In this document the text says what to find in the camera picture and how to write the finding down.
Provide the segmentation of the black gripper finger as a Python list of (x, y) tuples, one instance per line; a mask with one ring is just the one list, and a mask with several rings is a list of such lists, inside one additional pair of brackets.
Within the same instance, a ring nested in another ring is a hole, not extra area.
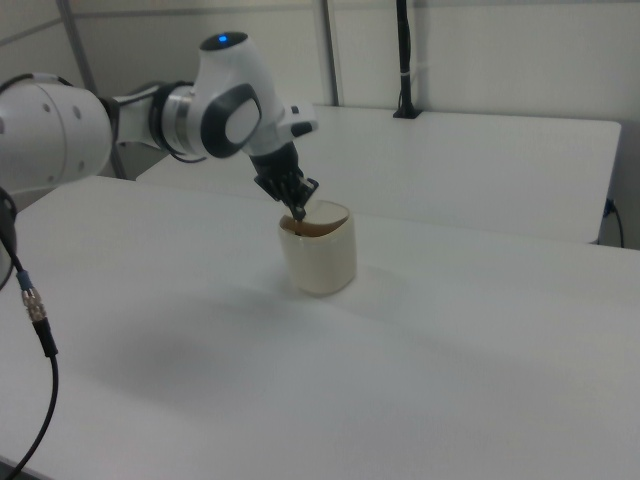
[(290, 172), (285, 176), (285, 205), (288, 208), (304, 208), (318, 187), (316, 180)]
[(296, 221), (302, 221), (306, 216), (305, 207), (300, 196), (300, 182), (291, 175), (265, 176), (258, 175), (255, 183), (274, 201), (286, 206)]

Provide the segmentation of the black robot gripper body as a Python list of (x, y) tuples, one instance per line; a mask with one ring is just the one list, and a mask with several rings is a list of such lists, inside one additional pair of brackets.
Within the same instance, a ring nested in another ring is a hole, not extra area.
[(302, 177), (298, 165), (298, 152), (293, 142), (288, 142), (275, 151), (250, 155), (251, 163), (256, 171), (255, 182), (263, 189), (275, 189), (284, 186), (296, 189)]

